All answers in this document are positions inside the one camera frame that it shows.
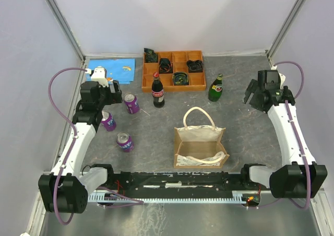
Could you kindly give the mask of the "purple soda can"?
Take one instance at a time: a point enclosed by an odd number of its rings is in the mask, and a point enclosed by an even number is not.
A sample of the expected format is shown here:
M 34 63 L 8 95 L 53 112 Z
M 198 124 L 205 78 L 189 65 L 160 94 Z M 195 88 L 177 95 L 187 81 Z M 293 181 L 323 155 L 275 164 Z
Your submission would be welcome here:
M 113 131 L 116 129 L 116 122 L 112 117 L 112 114 L 108 111 L 102 111 L 102 125 L 107 131 Z
M 124 152 L 131 152 L 134 149 L 134 143 L 132 141 L 132 138 L 126 132 L 118 133 L 116 142 Z
M 130 114 L 135 114 L 135 113 L 139 112 L 140 107 L 139 107 L 139 104 L 138 104 L 137 97 L 134 94 L 127 93 L 124 96 L 124 103 L 127 107 L 127 111 Z

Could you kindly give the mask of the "purple soda can front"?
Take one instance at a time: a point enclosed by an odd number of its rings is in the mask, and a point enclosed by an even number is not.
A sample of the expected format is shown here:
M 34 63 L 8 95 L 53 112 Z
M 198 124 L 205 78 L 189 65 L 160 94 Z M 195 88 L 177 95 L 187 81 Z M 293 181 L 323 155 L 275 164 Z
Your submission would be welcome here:
M 124 152 L 131 152 L 134 149 L 134 143 L 132 141 L 132 138 L 126 132 L 118 133 L 116 142 Z

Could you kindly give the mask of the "cola glass bottle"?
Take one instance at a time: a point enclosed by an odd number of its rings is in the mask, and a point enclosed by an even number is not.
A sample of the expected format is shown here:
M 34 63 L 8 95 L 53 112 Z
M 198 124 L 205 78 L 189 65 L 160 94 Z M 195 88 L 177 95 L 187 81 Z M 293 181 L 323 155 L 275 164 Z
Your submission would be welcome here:
M 152 96 L 153 105 L 156 108 L 162 108 L 165 104 L 164 89 L 158 72 L 153 73 Z

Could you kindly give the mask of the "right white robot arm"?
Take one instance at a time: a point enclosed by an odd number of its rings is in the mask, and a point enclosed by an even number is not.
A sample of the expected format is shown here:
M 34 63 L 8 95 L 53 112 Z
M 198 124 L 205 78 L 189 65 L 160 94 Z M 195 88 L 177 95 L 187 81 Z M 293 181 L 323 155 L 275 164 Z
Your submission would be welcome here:
M 260 164 L 247 164 L 240 185 L 251 190 L 257 184 L 270 189 L 274 198 L 310 200 L 315 197 L 328 172 L 317 164 L 299 126 L 295 98 L 288 86 L 281 86 L 277 70 L 260 70 L 251 80 L 244 97 L 254 109 L 271 120 L 279 142 L 282 166 L 272 170 Z

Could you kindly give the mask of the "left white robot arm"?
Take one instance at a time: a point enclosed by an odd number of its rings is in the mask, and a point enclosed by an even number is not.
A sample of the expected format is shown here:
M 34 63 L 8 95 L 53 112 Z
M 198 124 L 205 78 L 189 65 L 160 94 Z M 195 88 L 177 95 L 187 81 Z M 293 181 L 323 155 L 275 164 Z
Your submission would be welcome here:
M 81 214 L 90 194 L 100 186 L 104 189 L 114 186 L 115 175 L 110 164 L 97 164 L 84 176 L 80 174 L 87 149 L 101 124 L 103 108 L 122 103 L 118 81 L 112 85 L 114 92 L 96 81 L 81 84 L 81 99 L 72 118 L 68 142 L 51 173 L 41 175 L 38 181 L 46 211 Z

